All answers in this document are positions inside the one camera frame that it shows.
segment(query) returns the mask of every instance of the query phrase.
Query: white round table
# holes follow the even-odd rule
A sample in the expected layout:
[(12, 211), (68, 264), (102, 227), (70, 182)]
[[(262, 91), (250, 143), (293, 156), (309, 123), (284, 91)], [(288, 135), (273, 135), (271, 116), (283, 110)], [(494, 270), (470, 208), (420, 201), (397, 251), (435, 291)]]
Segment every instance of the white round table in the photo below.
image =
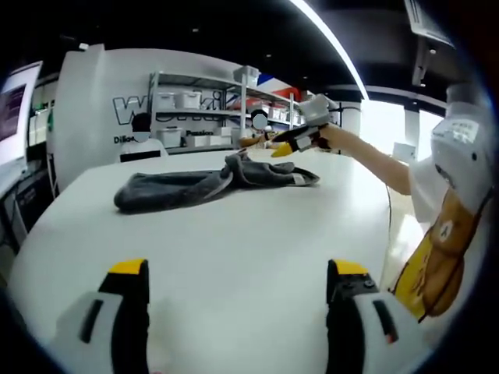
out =
[(219, 169), (230, 153), (94, 168), (49, 206), (9, 282), (42, 346), (113, 264), (146, 258), (152, 366), (161, 361), (169, 374), (324, 373), (327, 261), (359, 262), (379, 282), (389, 237), (385, 187), (350, 157), (307, 151), (276, 160), (254, 150), (255, 161), (293, 161), (319, 184), (238, 191), (159, 213), (123, 215), (113, 204), (133, 173)]

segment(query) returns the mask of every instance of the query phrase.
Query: screen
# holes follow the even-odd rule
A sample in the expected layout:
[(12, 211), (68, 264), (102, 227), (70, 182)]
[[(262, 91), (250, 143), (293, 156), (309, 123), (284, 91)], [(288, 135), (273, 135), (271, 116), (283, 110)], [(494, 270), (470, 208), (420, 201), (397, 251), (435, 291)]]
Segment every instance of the screen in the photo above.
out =
[(27, 126), (31, 98), (41, 62), (12, 72), (0, 91), (0, 167), (11, 161), (26, 163)]
[(26, 85), (22, 85), (8, 92), (0, 93), (0, 142), (17, 133), (19, 112), (25, 88)]

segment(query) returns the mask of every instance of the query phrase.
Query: black hair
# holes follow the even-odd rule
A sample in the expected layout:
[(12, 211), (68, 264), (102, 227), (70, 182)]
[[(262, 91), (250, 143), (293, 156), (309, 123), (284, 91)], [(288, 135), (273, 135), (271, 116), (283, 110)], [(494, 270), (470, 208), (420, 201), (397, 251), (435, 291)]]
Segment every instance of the black hair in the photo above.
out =
[(149, 132), (150, 131), (150, 114), (139, 113), (133, 116), (132, 120), (133, 131)]

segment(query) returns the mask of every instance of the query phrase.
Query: gray cloth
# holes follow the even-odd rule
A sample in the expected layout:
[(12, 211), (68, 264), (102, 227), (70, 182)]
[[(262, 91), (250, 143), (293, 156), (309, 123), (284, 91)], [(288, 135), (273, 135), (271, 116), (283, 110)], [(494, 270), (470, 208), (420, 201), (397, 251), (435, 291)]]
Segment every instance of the gray cloth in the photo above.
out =
[(313, 185), (318, 180), (292, 162), (255, 162), (242, 151), (227, 156), (220, 171), (134, 174), (116, 193), (115, 205), (124, 213), (167, 210), (205, 203), (234, 189)]

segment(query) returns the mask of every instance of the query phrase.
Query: floor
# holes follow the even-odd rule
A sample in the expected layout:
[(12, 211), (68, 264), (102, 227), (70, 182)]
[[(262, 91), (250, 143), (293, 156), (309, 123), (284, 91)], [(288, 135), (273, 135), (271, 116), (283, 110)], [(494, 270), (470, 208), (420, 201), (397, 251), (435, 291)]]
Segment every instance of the floor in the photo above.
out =
[(411, 196), (389, 189), (391, 197), (390, 243), (384, 261), (380, 289), (395, 285), (396, 278), (423, 238), (423, 230), (414, 215)]

